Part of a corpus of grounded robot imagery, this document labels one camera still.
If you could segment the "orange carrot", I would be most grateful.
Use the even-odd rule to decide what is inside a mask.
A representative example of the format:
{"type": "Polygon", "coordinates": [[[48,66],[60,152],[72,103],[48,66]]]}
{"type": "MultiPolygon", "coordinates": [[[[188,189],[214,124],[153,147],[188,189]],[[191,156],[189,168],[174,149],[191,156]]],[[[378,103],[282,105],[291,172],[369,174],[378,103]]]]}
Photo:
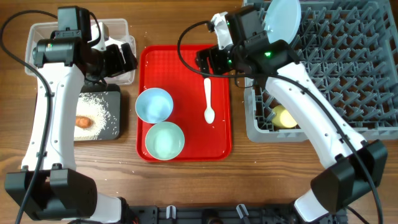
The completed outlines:
{"type": "Polygon", "coordinates": [[[82,128],[82,129],[90,128],[92,124],[93,124],[92,120],[86,116],[77,116],[76,117],[75,126],[77,126],[79,128],[82,128]]]}

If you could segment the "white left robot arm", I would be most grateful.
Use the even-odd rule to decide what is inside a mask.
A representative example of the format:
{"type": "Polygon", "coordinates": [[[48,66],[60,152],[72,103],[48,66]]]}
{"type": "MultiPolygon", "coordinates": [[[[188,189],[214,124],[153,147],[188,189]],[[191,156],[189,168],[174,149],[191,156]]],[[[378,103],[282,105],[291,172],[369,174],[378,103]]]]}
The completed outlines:
{"type": "Polygon", "coordinates": [[[23,215],[34,221],[138,223],[122,197],[98,192],[95,181],[76,170],[76,108],[85,82],[101,83],[137,68],[129,44],[105,44],[104,31],[93,38],[95,15],[78,6],[60,7],[58,28],[33,49],[38,93],[29,147],[21,170],[6,175],[6,192],[23,215]]]}

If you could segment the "green bowl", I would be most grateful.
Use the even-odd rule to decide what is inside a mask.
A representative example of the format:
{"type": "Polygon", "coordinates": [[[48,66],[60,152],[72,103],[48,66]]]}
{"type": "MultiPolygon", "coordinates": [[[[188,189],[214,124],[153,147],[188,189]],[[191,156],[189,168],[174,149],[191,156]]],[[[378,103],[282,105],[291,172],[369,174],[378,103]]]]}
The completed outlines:
{"type": "Polygon", "coordinates": [[[145,138],[148,153],[160,161],[176,158],[185,146],[185,135],[174,123],[164,121],[151,127],[145,138]]]}

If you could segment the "large light blue plate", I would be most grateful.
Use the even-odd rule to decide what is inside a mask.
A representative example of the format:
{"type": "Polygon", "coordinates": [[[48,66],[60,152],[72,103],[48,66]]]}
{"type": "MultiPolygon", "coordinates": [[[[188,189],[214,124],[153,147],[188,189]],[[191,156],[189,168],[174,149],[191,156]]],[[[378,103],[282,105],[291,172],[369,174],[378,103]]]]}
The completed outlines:
{"type": "Polygon", "coordinates": [[[264,20],[269,42],[284,40],[290,44],[298,32],[300,21],[299,0],[272,0],[264,20]]]}

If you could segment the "small light blue bowl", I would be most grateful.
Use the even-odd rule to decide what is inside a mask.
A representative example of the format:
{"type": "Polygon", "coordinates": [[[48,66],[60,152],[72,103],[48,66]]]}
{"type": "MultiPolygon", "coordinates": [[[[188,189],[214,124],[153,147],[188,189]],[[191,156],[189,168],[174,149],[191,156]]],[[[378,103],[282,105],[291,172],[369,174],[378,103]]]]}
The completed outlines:
{"type": "Polygon", "coordinates": [[[171,95],[161,88],[144,90],[136,100],[137,116],[144,122],[156,124],[165,121],[174,108],[171,95]]]}

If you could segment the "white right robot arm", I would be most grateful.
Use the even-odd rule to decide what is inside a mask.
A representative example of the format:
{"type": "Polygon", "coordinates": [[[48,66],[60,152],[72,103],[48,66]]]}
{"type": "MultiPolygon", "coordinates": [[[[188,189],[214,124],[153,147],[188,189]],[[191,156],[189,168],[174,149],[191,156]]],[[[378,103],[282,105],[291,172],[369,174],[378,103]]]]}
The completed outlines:
{"type": "Polygon", "coordinates": [[[381,141],[367,142],[354,130],[311,81],[291,46],[301,15],[298,1],[272,1],[264,17],[253,6],[215,14],[206,26],[218,43],[197,54],[193,71],[252,78],[291,114],[324,168],[294,202],[299,219],[311,223],[377,194],[388,153],[381,141]]]}

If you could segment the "white plastic spoon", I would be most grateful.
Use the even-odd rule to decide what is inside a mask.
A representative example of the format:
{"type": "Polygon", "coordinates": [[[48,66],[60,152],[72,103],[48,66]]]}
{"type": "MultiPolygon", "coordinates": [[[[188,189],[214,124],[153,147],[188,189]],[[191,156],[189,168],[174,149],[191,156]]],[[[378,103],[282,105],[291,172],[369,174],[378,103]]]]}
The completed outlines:
{"type": "Polygon", "coordinates": [[[212,124],[215,120],[215,111],[211,107],[211,80],[209,78],[204,79],[204,89],[206,100],[206,109],[204,111],[205,121],[208,124],[212,124]]]}

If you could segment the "yellow plastic cup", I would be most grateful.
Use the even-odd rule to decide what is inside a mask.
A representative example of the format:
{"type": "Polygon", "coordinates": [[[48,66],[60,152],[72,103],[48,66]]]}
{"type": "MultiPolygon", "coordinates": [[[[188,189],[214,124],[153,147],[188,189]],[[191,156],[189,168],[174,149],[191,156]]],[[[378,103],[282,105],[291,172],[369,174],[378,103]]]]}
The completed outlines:
{"type": "Polygon", "coordinates": [[[292,115],[287,111],[285,107],[282,105],[276,106],[272,112],[274,113],[274,117],[271,122],[274,126],[282,129],[290,129],[294,128],[297,125],[297,122],[293,119],[292,115]]]}

